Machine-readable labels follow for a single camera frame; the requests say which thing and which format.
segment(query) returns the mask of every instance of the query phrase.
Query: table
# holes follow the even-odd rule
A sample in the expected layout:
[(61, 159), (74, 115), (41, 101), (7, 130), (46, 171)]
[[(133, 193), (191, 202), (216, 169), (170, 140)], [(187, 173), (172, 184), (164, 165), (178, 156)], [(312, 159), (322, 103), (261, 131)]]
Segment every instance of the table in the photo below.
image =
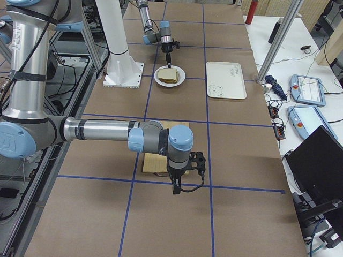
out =
[[(25, 256), (306, 256), (241, 10), (235, 5), (149, 3), (170, 20), (185, 82), (153, 79), (165, 64), (142, 44), (137, 9), (124, 26), (130, 55), (145, 68), (139, 89), (95, 85), (84, 118), (189, 122), (207, 157), (205, 186), (172, 195), (168, 178), (141, 171), (126, 142), (74, 141)], [(206, 96), (207, 61), (239, 62), (248, 97)], [(198, 184), (191, 173), (186, 185)]]
[[(256, 64), (262, 64), (267, 55), (270, 47), (268, 38), (278, 19), (278, 17), (254, 17), (253, 23), (251, 25), (246, 25)], [(309, 54), (308, 57), (302, 60), (289, 60), (281, 62), (279, 64), (273, 64), (268, 74), (273, 75), (273, 77), (277, 79), (284, 92), (287, 92), (289, 90), (289, 81), (293, 74), (308, 74), (308, 76), (310, 77), (321, 78), (322, 83), (325, 85), (325, 88), (329, 92), (342, 92), (342, 88), (334, 84), (335, 81), (336, 84), (339, 85), (337, 79), (335, 80), (335, 75), (331, 71), (330, 67), (319, 66), (316, 62), (314, 62), (316, 53), (318, 53), (316, 52), (318, 50), (318, 47), (300, 18), (296, 18), (294, 20), (274, 62), (278, 62), (283, 59), (300, 59), (302, 57), (305, 57), (306, 54), (301, 51), (300, 48), (307, 45), (311, 45), (311, 52), (315, 54)], [(272, 99), (279, 99), (274, 93), (269, 93), (269, 96)], [(325, 116), (326, 120), (331, 121), (342, 119), (343, 95), (326, 95), (325, 99), (326, 106), (321, 107), (320, 110)], [(287, 108), (294, 105), (295, 101), (292, 99), (290, 102), (283, 104), (283, 106), (281, 107), (279, 116), (285, 121), (285, 123), (288, 119)], [(337, 134), (338, 141), (343, 144), (343, 123), (333, 123), (330, 125)], [(281, 155), (284, 155), (291, 149), (295, 149), (303, 141), (290, 122), (288, 122), (286, 126), (285, 136), (286, 140), (281, 141), (280, 144)], [(286, 161), (284, 161), (284, 167), (292, 193), (298, 192), (298, 189), (294, 183), (292, 172), (290, 171), (290, 168)], [(322, 241), (318, 238), (318, 235), (321, 234), (322, 232), (317, 234), (314, 241), (314, 248), (322, 243)], [(320, 250), (314, 256), (343, 256), (343, 244), (341, 243), (331, 250), (327, 248), (324, 250)]]

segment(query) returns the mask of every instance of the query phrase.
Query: red cylinder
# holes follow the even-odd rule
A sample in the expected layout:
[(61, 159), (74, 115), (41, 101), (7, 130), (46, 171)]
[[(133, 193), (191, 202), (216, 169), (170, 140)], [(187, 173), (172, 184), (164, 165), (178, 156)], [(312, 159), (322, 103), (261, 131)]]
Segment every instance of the red cylinder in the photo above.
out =
[(247, 20), (245, 21), (245, 24), (248, 24), (248, 25), (251, 24), (252, 19), (253, 19), (253, 15), (255, 14), (255, 11), (257, 8), (257, 5), (258, 5), (258, 0), (252, 0), (251, 1)]

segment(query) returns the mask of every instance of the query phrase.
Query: bread slice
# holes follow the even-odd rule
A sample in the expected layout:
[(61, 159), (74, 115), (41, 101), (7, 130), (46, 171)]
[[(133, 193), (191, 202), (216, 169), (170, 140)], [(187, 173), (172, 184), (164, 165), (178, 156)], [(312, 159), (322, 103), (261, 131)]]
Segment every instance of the bread slice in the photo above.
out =
[(175, 84), (178, 81), (178, 72), (175, 68), (159, 69), (157, 77), (164, 83)]

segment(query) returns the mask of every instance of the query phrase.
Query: white table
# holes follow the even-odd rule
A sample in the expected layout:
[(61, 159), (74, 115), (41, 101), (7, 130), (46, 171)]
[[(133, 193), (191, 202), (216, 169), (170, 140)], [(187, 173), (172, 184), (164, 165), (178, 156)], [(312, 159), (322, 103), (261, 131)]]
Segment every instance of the white table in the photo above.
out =
[[(268, 53), (270, 44), (268, 43), (269, 36), (273, 30), (275, 23), (278, 21), (279, 17), (254, 17), (251, 25), (246, 25), (250, 44), (253, 50), (253, 55), (256, 64), (263, 64), (263, 61)], [(278, 62), (282, 59), (290, 58), (302, 58), (307, 56), (303, 51), (300, 50), (302, 46), (311, 45), (311, 53), (318, 50), (316, 43), (311, 37), (310, 33), (307, 31), (304, 23), (300, 18), (296, 18), (286, 36), (274, 62)], [(314, 58), (318, 52), (308, 56), (300, 61), (291, 60), (284, 61), (279, 64), (273, 64), (268, 72), (268, 74), (273, 75), (273, 77), (278, 81), (280, 86), (283, 88), (284, 92), (288, 92), (290, 88), (290, 78), (294, 74), (307, 75), (309, 77), (316, 77), (322, 80), (325, 88), (331, 92), (343, 92), (343, 89), (334, 84), (335, 76), (331, 71), (329, 66), (319, 66), (314, 61)], [(271, 99), (280, 99), (273, 92), (269, 93)], [(326, 106), (321, 107), (320, 110), (325, 116), (327, 121), (340, 120), (343, 118), (343, 95), (326, 95)], [(288, 119), (287, 108), (289, 106), (294, 106), (295, 101), (291, 99), (290, 102), (284, 103), (279, 111), (280, 118), (286, 123)], [(338, 141), (343, 145), (343, 122), (330, 124), (336, 135), (338, 136)], [(289, 121), (286, 126), (285, 131), (286, 140), (282, 140), (280, 143), (280, 154), (284, 155), (291, 149), (295, 149), (298, 145), (302, 143), (302, 139), (298, 135), (297, 131), (293, 128), (291, 122)], [(289, 187), (293, 192), (297, 191), (294, 185), (293, 176), (290, 175), (291, 171), (286, 161), (284, 161), (285, 172), (287, 174), (287, 179)], [(313, 249), (319, 246), (322, 241), (319, 239), (318, 233), (314, 240)], [(327, 249), (326, 247), (314, 253), (313, 256), (320, 257), (338, 257), (343, 256), (343, 243), (336, 246), (334, 249)]]

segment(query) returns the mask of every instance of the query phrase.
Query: black screen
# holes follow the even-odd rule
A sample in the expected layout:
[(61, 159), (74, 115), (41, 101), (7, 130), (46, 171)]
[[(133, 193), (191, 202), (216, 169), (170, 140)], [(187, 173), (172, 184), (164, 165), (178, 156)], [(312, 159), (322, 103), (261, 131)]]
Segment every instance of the black screen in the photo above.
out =
[[(343, 147), (320, 126), (286, 160), (302, 192), (316, 205), (335, 198), (343, 201)], [(343, 239), (343, 208), (324, 214)]]

